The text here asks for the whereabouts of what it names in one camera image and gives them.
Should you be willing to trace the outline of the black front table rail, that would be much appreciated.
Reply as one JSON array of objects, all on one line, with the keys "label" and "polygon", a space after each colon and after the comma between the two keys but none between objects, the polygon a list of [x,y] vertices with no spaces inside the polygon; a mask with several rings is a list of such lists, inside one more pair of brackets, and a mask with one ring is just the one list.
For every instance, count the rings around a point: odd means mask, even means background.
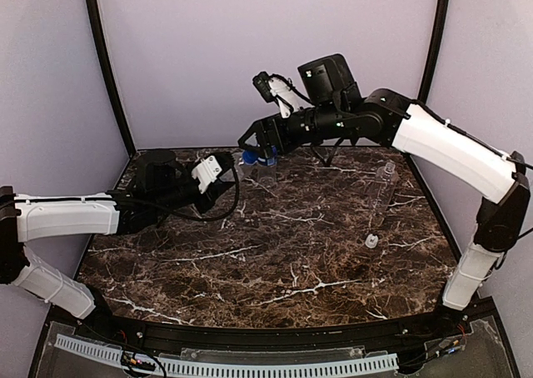
[{"label": "black front table rail", "polygon": [[45,327],[58,322],[80,336],[117,341],[124,332],[128,346],[153,355],[179,354],[184,348],[217,351],[311,351],[361,346],[367,351],[411,351],[425,342],[457,334],[476,311],[433,311],[419,315],[343,326],[315,328],[239,329],[181,326],[105,316],[87,328],[80,327],[65,311],[53,307]]}]

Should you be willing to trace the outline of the black frame post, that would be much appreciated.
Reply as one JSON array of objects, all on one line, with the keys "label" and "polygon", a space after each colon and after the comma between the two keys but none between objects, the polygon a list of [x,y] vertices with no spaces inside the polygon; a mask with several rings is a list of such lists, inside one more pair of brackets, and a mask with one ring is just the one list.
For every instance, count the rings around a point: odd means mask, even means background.
[{"label": "black frame post", "polygon": [[436,0],[436,10],[431,29],[431,38],[417,95],[417,99],[422,102],[427,102],[430,95],[431,85],[435,75],[438,57],[440,55],[442,39],[444,37],[449,2],[450,0]]},{"label": "black frame post", "polygon": [[112,108],[112,114],[117,124],[117,128],[122,139],[122,144],[125,147],[127,155],[132,158],[137,152],[137,149],[132,138],[131,130],[127,123],[126,113],[124,112],[117,82],[114,77],[98,0],[85,0],[85,4],[89,25],[92,32],[92,39],[97,53],[97,60],[102,74],[104,86],[106,88],[108,100]]}]

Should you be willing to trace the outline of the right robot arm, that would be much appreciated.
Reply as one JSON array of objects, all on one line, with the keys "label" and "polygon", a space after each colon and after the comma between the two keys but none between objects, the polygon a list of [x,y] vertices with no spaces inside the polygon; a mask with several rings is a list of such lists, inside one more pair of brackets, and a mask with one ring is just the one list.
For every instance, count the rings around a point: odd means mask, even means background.
[{"label": "right robot arm", "polygon": [[238,146],[272,158],[306,144],[366,138],[420,157],[475,188],[482,195],[476,232],[441,298],[448,309],[466,309],[496,261],[521,236],[531,198],[523,156],[485,144],[425,103],[390,89],[363,97],[340,53],[305,63],[298,72],[305,92],[278,74],[260,72],[252,79],[264,101],[277,104],[279,112],[254,121]]}]

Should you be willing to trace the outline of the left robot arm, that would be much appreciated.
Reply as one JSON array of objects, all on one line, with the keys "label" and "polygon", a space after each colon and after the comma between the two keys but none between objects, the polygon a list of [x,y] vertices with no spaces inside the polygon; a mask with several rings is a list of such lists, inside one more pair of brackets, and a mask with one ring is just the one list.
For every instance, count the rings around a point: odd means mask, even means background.
[{"label": "left robot arm", "polygon": [[21,287],[79,320],[108,311],[97,290],[69,278],[37,256],[27,243],[55,236],[129,235],[162,223],[187,219],[181,208],[194,206],[199,222],[225,191],[238,189],[230,152],[214,152],[181,164],[174,152],[143,154],[124,190],[87,196],[29,196],[1,189],[1,283]]}]

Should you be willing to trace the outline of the right black frame post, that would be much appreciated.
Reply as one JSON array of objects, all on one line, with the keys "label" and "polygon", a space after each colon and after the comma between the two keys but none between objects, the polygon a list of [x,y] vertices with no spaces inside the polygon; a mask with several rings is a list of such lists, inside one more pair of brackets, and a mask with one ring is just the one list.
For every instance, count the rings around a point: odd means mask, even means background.
[{"label": "right black frame post", "polygon": [[427,102],[430,95],[431,85],[435,75],[438,57],[440,55],[442,39],[444,37],[449,2],[450,0],[436,0],[436,10],[431,29],[431,38],[417,95],[417,99],[422,102]]}]

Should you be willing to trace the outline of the clear bottle white cap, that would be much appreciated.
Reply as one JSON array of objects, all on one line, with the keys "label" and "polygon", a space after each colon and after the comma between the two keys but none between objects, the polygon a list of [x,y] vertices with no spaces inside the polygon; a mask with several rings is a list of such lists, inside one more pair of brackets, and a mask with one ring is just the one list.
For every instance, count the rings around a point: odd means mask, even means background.
[{"label": "clear bottle white cap", "polygon": [[371,227],[377,228],[384,221],[398,180],[396,164],[392,160],[377,168],[366,192],[367,205],[371,210]]}]

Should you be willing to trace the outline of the tall bottle blue cap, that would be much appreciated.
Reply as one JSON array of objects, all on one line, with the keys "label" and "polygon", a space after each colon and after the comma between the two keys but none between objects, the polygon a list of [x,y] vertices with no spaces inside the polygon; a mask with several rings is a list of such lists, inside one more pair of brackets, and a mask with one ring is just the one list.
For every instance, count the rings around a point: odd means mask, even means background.
[{"label": "tall bottle blue cap", "polygon": [[[234,167],[237,172],[237,181],[241,182],[247,178],[254,171],[257,164],[258,155],[253,151],[237,151],[232,153],[232,159],[234,161]],[[232,169],[229,169],[223,175],[220,180],[222,182],[236,182],[233,176]]]}]

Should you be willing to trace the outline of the left black frame post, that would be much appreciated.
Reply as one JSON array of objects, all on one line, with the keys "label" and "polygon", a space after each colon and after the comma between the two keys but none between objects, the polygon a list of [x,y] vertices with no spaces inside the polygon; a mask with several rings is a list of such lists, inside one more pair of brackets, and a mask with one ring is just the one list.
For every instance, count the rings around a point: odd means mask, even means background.
[{"label": "left black frame post", "polygon": [[112,108],[112,114],[117,124],[117,128],[122,139],[122,144],[125,147],[127,155],[132,158],[137,152],[137,149],[132,138],[131,130],[127,123],[126,113],[124,112],[117,82],[114,77],[98,0],[85,0],[85,4],[89,25],[92,32],[92,39],[97,53],[97,60],[102,74],[104,86],[106,88],[108,100]]}]

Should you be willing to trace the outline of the short bottle blue label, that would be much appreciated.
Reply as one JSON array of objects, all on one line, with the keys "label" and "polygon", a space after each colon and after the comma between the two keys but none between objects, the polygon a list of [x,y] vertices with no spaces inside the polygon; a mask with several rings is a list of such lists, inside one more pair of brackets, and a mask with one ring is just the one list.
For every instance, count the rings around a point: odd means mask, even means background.
[{"label": "short bottle blue label", "polygon": [[257,158],[257,182],[264,187],[273,187],[276,185],[276,157]]}]

